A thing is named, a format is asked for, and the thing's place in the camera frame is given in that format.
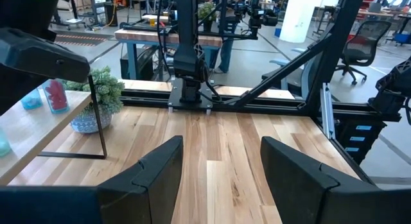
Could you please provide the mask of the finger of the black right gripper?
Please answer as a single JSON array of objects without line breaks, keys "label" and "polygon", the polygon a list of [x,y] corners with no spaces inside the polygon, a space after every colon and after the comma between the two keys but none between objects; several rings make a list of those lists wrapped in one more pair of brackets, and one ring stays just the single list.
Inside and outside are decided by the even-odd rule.
[{"label": "finger of the black right gripper", "polygon": [[13,28],[1,28],[1,65],[74,82],[85,81],[91,69],[84,56]]},{"label": "finger of the black right gripper", "polygon": [[47,79],[1,65],[1,115]]}]

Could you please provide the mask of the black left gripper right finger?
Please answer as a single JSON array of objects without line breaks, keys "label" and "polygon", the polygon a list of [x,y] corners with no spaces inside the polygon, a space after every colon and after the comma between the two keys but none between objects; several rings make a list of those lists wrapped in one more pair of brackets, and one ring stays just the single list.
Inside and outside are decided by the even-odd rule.
[{"label": "black left gripper right finger", "polygon": [[377,187],[264,136],[261,161],[283,223],[384,223]]}]

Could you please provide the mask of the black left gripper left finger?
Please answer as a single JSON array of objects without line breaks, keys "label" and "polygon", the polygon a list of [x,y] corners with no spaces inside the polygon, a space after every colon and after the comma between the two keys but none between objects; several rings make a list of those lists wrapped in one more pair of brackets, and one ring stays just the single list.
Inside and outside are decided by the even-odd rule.
[{"label": "black left gripper left finger", "polygon": [[182,163],[183,136],[176,135],[98,185],[99,222],[170,224]]}]

